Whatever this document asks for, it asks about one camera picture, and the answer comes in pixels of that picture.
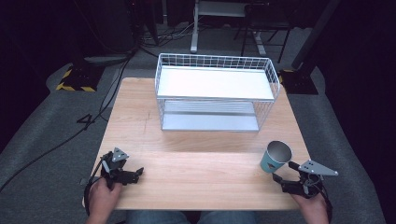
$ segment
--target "wire basket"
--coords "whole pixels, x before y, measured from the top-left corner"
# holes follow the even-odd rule
[[[155,76],[163,130],[257,132],[279,89],[268,58],[163,53]]]

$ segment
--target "human hand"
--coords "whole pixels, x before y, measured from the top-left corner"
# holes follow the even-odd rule
[[[106,223],[119,200],[121,190],[121,183],[114,183],[113,189],[109,189],[104,178],[97,180],[90,190],[90,216],[86,224]]]
[[[305,197],[296,194],[291,194],[290,196],[300,206],[300,211],[303,214],[306,223],[329,223],[326,210],[327,204],[321,194],[310,199],[306,199]]]

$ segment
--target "wooden table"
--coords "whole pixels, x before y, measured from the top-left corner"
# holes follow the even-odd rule
[[[285,210],[297,204],[260,160],[272,140],[286,142],[293,161],[309,159],[283,89],[258,133],[162,131],[154,79],[125,78],[96,158],[119,147],[126,171],[145,167],[137,184],[123,187],[118,209]],[[288,166],[277,174],[298,173]]]

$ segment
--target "cup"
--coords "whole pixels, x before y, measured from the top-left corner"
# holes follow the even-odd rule
[[[286,143],[272,141],[262,156],[260,166],[266,173],[273,173],[285,163],[291,161],[293,152]]]

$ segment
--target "person's leg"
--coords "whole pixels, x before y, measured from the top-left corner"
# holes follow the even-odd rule
[[[178,211],[130,210],[126,213],[127,224],[190,224]]]
[[[198,224],[254,224],[256,213],[251,211],[205,211]]]

